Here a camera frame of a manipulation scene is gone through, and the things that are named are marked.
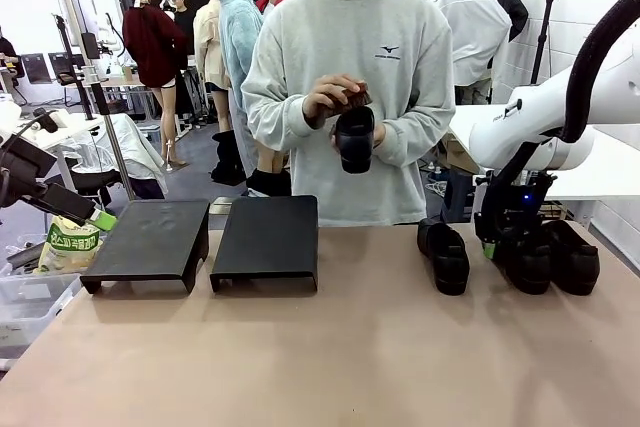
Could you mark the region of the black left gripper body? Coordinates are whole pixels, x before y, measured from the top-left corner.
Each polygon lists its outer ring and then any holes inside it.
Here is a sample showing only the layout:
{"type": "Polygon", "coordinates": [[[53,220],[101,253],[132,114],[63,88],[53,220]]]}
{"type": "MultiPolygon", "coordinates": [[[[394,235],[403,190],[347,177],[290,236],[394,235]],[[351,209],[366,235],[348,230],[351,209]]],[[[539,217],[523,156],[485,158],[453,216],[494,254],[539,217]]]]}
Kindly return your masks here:
{"type": "Polygon", "coordinates": [[[1,206],[18,200],[41,199],[47,187],[39,182],[56,158],[28,140],[11,135],[1,146],[1,206]]]}

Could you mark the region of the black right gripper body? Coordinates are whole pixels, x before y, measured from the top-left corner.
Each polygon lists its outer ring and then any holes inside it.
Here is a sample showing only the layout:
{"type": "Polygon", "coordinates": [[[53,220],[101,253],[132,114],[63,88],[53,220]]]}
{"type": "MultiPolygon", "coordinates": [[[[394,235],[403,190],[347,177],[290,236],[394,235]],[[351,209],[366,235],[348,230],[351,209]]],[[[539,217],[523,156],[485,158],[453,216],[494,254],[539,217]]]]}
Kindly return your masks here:
{"type": "Polygon", "coordinates": [[[521,175],[505,183],[496,170],[480,179],[484,196],[474,213],[475,233],[485,244],[518,242],[541,224],[540,208],[556,176],[546,171],[521,175]]]}

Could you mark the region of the person's right hand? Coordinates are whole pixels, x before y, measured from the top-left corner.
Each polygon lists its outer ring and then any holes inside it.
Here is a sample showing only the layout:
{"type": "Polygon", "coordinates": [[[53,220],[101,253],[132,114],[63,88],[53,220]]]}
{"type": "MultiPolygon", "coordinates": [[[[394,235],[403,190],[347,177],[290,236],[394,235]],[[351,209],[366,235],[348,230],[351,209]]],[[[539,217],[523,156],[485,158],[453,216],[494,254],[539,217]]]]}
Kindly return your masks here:
{"type": "Polygon", "coordinates": [[[315,81],[303,102],[303,114],[310,124],[323,122],[349,106],[365,87],[363,80],[347,74],[331,74],[315,81]]]}

